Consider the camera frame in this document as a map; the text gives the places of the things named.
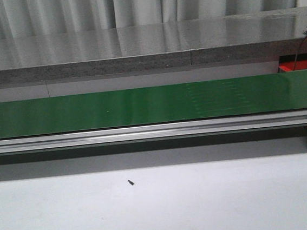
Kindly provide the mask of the grey granite counter slab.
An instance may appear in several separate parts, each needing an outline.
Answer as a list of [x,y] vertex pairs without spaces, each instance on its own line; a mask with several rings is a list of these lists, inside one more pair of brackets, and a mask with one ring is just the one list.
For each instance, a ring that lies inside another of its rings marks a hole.
[[307,7],[0,40],[0,84],[307,53]]

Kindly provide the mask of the green conveyor belt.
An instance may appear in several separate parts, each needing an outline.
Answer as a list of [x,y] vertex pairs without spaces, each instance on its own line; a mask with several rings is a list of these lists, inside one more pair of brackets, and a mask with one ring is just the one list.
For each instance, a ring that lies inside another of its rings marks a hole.
[[0,139],[307,109],[307,70],[0,103]]

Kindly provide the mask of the red plastic tray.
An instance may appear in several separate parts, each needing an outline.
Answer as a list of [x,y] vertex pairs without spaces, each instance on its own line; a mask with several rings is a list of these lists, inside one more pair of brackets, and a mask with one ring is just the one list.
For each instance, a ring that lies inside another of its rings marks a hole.
[[307,54],[299,54],[296,62],[295,55],[281,56],[279,59],[279,73],[287,73],[288,71],[304,69],[307,69]]

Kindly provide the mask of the grey pleated curtain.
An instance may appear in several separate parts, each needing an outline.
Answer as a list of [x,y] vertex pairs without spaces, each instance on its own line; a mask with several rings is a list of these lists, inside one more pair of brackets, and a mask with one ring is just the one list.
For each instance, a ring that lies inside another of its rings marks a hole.
[[307,6],[307,0],[0,0],[0,39]]

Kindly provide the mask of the aluminium conveyor side rail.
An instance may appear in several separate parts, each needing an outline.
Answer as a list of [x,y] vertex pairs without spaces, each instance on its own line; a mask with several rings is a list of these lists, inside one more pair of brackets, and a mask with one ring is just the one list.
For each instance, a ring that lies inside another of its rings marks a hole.
[[307,124],[307,110],[7,139],[0,141],[0,154],[301,124]]

